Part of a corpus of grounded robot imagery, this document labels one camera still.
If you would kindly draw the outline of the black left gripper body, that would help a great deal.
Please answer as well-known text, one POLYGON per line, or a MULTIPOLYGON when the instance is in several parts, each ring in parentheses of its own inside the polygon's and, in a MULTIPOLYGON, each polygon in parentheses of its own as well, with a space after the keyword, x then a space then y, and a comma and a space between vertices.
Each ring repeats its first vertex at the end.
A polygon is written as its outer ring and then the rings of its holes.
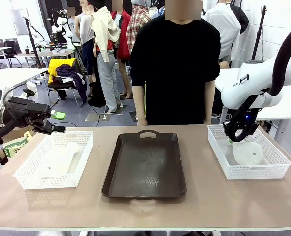
POLYGON ((3 125, 13 123, 15 127, 46 125, 47 118, 51 116, 51 109, 47 104, 36 103, 33 100, 11 97, 3 103, 3 125))

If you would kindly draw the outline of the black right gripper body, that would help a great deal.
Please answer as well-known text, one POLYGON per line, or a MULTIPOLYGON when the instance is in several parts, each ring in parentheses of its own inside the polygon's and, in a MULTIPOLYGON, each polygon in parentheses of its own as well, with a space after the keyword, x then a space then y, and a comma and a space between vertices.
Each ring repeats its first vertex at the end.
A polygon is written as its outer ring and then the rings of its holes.
POLYGON ((222 123, 226 136, 246 138, 248 135, 252 135, 259 125, 256 122, 258 112, 258 109, 248 109, 245 112, 236 110, 230 121, 222 123))

